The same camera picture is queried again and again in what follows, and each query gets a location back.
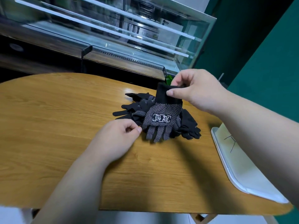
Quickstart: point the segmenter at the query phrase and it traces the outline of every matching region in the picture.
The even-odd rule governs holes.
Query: hand
[[[92,152],[108,165],[129,150],[141,131],[141,127],[131,119],[110,121],[97,132],[86,152]]]
[[[230,94],[211,73],[203,69],[180,71],[171,85],[183,84],[187,87],[168,90],[167,95],[186,100],[196,108],[212,114]]]

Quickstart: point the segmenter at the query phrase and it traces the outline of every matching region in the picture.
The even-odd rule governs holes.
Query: glass display case
[[[165,67],[192,68],[215,18],[172,0],[1,0],[1,13],[47,31]]]

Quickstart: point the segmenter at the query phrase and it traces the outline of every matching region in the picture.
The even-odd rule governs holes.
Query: left hand
[[[110,121],[97,132],[86,152],[92,152],[108,165],[129,150],[141,131],[141,127],[131,119]]]

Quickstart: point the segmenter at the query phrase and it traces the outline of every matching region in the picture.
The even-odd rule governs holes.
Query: fingernail
[[[172,90],[167,90],[167,91],[166,91],[166,94],[167,94],[168,96],[172,96],[172,95],[173,95],[173,91],[172,91]]]

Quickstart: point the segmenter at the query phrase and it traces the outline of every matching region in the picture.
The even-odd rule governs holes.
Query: forearm
[[[214,114],[263,174],[299,207],[299,124],[232,93]]]
[[[33,223],[94,223],[106,163],[86,150],[70,167]]]

